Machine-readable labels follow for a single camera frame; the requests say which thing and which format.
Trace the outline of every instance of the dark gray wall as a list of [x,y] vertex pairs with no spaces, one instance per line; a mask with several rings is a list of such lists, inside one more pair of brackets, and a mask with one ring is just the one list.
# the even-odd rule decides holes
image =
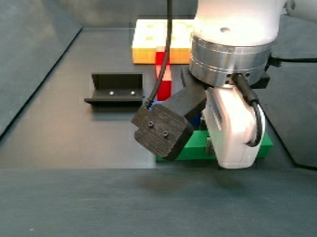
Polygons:
[[[161,18],[165,0],[54,0],[84,27],[128,27],[136,19]],[[196,0],[173,0],[175,18],[191,18]]]
[[0,135],[79,30],[50,0],[0,0]]
[[[280,18],[274,56],[317,57],[317,24]],[[270,68],[271,82],[258,95],[266,115],[297,164],[317,168],[317,65]]]

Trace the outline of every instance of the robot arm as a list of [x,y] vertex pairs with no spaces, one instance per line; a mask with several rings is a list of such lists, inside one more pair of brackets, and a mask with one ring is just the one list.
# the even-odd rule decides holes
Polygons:
[[247,84],[262,75],[283,6],[290,16],[317,21],[317,1],[311,0],[198,0],[190,70],[182,71],[190,86],[151,110],[141,107],[132,120],[139,127],[136,141],[156,156],[176,157],[191,137],[190,114],[204,107],[219,165],[252,165],[264,117]]

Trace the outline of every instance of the red block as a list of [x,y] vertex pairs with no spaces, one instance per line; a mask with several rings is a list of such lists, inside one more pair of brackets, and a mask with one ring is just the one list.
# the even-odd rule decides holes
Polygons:
[[[163,56],[164,56],[164,52],[157,49],[156,56],[155,56],[156,79],[159,78],[159,71],[160,71]],[[169,65],[169,58],[168,58],[161,83],[157,88],[156,99],[159,101],[164,101],[171,96],[171,92],[172,92],[172,74],[171,74],[171,65]]]

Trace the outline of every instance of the yellow block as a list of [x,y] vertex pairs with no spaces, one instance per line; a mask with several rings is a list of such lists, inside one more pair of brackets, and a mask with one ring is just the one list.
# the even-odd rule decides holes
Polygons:
[[[135,64],[155,64],[156,48],[165,42],[165,19],[137,19],[132,42]],[[188,64],[191,53],[192,19],[173,19],[171,64]]]

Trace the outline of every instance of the screw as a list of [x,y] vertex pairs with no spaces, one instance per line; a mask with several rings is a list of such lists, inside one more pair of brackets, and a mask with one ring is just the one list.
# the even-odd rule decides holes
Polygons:
[[167,131],[163,132],[163,136],[164,136],[164,137],[167,137],[168,134],[169,134],[169,133],[168,133]]

